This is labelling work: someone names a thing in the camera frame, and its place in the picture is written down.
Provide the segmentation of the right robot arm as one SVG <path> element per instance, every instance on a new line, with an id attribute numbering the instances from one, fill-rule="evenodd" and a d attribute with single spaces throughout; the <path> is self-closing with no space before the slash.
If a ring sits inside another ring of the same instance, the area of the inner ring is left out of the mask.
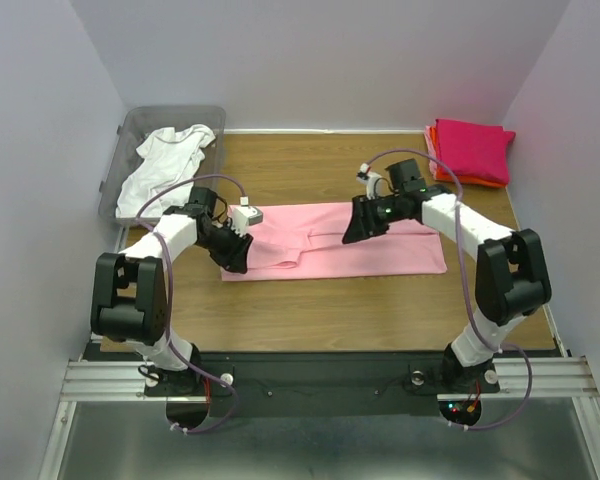
<path id="1" fill-rule="evenodd" d="M 390 192 L 381 195 L 382 176 L 368 163 L 360 166 L 356 177 L 366 192 L 352 199 L 342 241 L 379 237 L 395 222 L 415 220 L 454 241 L 460 262 L 474 260 L 475 282 L 461 277 L 468 324 L 445 348 L 440 366 L 442 384 L 462 390 L 483 377 L 509 333 L 551 299 L 541 239 L 531 229 L 515 231 L 477 213 L 463 203 L 460 191 L 427 184 L 415 159 L 386 171 Z"/>

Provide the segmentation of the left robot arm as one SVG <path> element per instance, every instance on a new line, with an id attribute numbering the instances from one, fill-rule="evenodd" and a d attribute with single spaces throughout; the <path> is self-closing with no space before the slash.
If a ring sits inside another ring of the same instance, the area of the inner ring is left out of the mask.
<path id="1" fill-rule="evenodd" d="M 221 269 L 244 274 L 253 242 L 249 229 L 263 220 L 247 197 L 219 220 L 214 212 L 220 199 L 213 190 L 194 186 L 188 199 L 168 207 L 140 240 L 96 261 L 91 330 L 131 346 L 145 359 L 139 373 L 153 395 L 188 396 L 211 389 L 199 349 L 171 326 L 173 263 L 197 246 Z"/>

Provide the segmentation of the light pink t-shirt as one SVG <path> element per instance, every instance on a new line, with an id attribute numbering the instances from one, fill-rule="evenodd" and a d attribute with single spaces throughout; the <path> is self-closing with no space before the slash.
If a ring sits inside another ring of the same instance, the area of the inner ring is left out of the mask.
<path id="1" fill-rule="evenodd" d="M 349 203 L 263 206 L 263 222 L 253 236 L 245 274 L 221 272 L 225 282 L 283 281 L 447 271 L 440 236 L 415 220 L 390 225 L 386 234 L 344 244 Z"/>

